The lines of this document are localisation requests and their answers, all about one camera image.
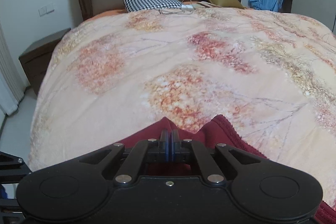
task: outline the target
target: silver bolt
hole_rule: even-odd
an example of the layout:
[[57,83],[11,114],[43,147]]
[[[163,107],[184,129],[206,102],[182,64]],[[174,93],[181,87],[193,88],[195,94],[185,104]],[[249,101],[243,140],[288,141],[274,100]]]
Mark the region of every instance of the silver bolt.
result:
[[172,187],[174,185],[174,182],[172,181],[167,181],[166,182],[166,185],[169,186],[169,187]]
[[208,181],[213,183],[220,183],[224,180],[224,177],[221,175],[210,175],[208,176]]
[[132,177],[129,175],[118,175],[115,177],[115,180],[119,183],[128,183],[132,180]]

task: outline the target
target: floral blanket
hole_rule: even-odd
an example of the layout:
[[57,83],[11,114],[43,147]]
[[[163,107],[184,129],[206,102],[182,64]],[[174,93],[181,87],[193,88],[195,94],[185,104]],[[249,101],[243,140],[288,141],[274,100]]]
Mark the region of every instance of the floral blanket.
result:
[[336,37],[295,14],[145,10],[82,23],[53,53],[29,166],[88,153],[165,116],[196,133],[217,114],[271,160],[315,176],[335,209]]

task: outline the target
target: red cloth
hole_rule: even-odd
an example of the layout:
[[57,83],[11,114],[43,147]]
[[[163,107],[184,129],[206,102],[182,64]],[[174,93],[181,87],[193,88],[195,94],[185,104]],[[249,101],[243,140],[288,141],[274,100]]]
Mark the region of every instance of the red cloth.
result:
[[[126,148],[133,147],[138,141],[150,138],[159,139],[163,129],[171,132],[178,129],[179,137],[183,139],[192,139],[204,143],[206,147],[214,148],[217,143],[226,143],[255,155],[265,157],[251,145],[244,142],[237,134],[231,123],[223,116],[217,115],[210,122],[205,124],[196,134],[177,128],[177,126],[164,117],[162,120],[150,125],[134,135],[121,140]],[[186,165],[179,165],[178,172],[180,175],[188,173]],[[336,212],[325,202],[322,202],[316,213],[316,219],[323,224],[336,224]]]

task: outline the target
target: floor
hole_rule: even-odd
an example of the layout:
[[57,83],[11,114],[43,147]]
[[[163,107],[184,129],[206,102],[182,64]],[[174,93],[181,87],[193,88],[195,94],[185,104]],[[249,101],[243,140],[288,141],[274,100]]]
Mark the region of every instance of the floor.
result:
[[[27,162],[30,150],[30,125],[36,106],[36,95],[32,89],[25,92],[19,108],[4,121],[0,130],[0,151],[21,157]],[[11,184],[4,185],[9,198],[14,197]]]

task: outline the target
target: screw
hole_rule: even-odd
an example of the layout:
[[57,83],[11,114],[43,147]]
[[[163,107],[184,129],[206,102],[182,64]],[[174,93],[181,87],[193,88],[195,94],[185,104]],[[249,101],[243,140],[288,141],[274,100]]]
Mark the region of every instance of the screw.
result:
[[220,183],[224,180],[224,177],[221,175],[210,175],[208,176],[208,181],[213,183]]
[[166,182],[166,185],[169,186],[169,187],[172,187],[174,185],[174,182],[172,181],[167,181]]
[[132,180],[132,177],[129,175],[118,175],[115,177],[115,180],[119,183],[128,183]]

